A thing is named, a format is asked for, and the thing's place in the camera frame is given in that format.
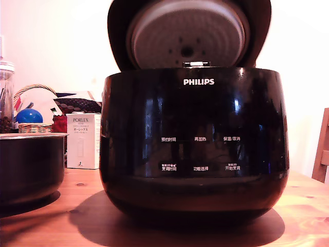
wooden table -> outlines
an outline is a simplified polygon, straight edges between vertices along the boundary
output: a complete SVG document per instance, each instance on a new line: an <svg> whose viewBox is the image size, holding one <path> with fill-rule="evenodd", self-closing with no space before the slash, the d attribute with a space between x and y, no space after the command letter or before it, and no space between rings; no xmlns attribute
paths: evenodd
<svg viewBox="0 0 329 247"><path fill-rule="evenodd" d="M135 225L109 201L98 170L66 169L52 197L39 209L2 218L0 246L329 246L329 187L292 171L274 209L224 230Z"/></svg>

wooden chair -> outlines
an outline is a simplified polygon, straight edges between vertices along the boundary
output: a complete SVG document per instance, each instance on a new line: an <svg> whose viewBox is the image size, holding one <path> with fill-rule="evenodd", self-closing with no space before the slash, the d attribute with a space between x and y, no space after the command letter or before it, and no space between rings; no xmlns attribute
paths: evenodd
<svg viewBox="0 0 329 247"><path fill-rule="evenodd" d="M329 108L324 109L312 179L324 183L327 166L329 166Z"/></svg>

blue ball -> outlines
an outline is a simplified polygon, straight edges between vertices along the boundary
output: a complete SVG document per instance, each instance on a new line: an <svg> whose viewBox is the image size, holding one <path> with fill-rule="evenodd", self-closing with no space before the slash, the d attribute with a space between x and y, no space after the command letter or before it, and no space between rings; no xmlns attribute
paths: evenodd
<svg viewBox="0 0 329 247"><path fill-rule="evenodd" d="M24 109L18 112L16 116L16 121L20 123L43 123L43 117L35 109Z"/></svg>

open lid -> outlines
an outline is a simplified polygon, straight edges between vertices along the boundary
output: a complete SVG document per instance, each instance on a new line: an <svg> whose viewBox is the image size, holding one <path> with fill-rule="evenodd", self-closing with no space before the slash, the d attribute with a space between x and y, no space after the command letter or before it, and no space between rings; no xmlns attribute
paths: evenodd
<svg viewBox="0 0 329 247"><path fill-rule="evenodd" d="M121 71L191 61L253 67L270 19L270 0L114 0L107 27Z"/></svg>

lid latch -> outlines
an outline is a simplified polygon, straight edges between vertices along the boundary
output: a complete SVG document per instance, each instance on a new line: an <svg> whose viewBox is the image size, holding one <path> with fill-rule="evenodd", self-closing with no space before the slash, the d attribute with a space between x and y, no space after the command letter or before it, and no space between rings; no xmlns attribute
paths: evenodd
<svg viewBox="0 0 329 247"><path fill-rule="evenodd" d="M183 68L210 67L210 62L184 62Z"/></svg>

